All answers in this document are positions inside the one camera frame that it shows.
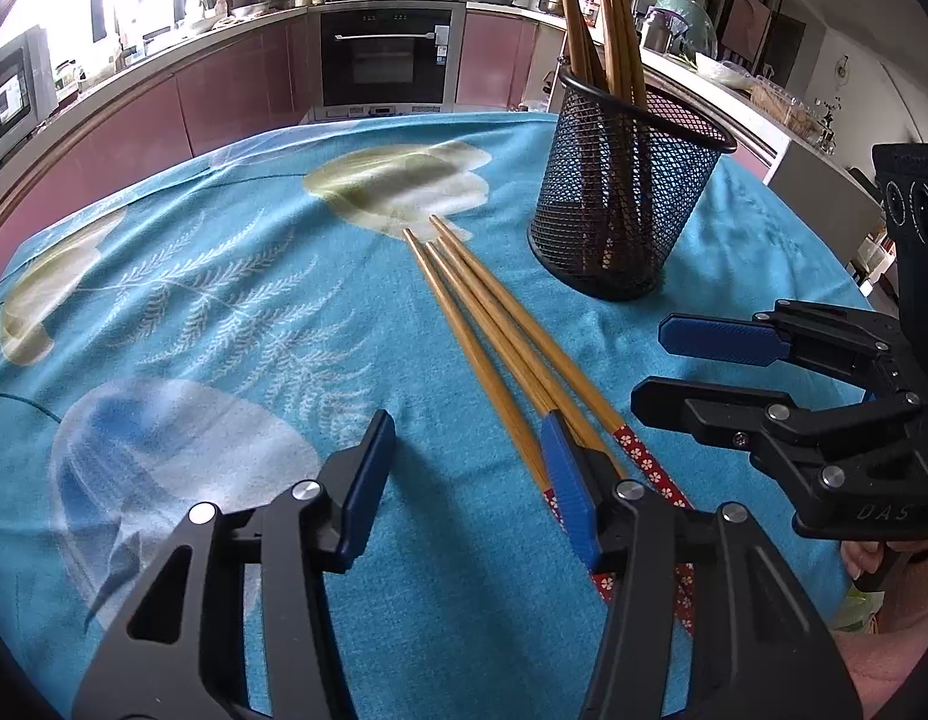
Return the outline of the right hand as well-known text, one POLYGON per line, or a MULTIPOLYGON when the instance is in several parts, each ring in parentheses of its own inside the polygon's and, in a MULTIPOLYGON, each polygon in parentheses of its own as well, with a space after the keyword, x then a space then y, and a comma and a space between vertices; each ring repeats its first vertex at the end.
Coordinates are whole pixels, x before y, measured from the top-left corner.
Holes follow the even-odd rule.
POLYGON ((928 621, 928 541, 845 541, 839 554, 852 580, 875 574, 891 551, 902 559, 908 558, 905 568, 884 594, 880 608, 880 628, 901 631, 913 628, 918 622, 928 621))

